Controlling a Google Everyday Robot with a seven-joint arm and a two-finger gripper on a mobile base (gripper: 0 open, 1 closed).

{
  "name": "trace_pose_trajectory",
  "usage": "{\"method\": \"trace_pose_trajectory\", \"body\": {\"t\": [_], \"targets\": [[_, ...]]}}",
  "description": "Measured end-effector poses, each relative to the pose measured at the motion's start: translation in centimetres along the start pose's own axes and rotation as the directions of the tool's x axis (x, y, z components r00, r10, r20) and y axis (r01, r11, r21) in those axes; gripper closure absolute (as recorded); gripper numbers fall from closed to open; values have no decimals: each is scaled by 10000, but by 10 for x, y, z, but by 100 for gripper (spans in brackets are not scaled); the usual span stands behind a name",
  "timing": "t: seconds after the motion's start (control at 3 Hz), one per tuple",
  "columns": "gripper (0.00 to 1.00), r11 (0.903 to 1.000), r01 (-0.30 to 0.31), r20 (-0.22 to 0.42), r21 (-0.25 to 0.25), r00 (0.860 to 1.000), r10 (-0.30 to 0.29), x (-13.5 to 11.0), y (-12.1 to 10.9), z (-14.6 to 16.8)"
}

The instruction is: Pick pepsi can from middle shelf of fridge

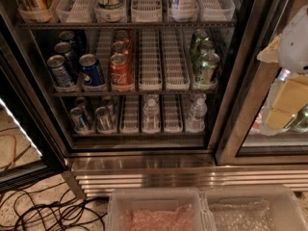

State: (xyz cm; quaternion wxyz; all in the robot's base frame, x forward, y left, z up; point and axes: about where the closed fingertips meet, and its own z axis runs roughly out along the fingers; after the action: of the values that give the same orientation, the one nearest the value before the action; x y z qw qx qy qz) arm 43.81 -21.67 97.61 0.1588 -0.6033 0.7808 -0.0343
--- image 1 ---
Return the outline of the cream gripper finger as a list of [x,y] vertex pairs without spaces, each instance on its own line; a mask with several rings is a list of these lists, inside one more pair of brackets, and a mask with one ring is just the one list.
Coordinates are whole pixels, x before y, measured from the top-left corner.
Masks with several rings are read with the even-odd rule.
[[266,48],[260,51],[257,55],[257,60],[263,63],[277,63],[280,38],[281,35],[276,36]]

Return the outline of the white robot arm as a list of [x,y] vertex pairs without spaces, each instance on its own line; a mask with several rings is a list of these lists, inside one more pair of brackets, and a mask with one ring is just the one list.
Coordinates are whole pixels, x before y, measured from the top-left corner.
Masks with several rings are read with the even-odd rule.
[[259,52],[257,60],[308,73],[308,5],[301,7],[283,32]]

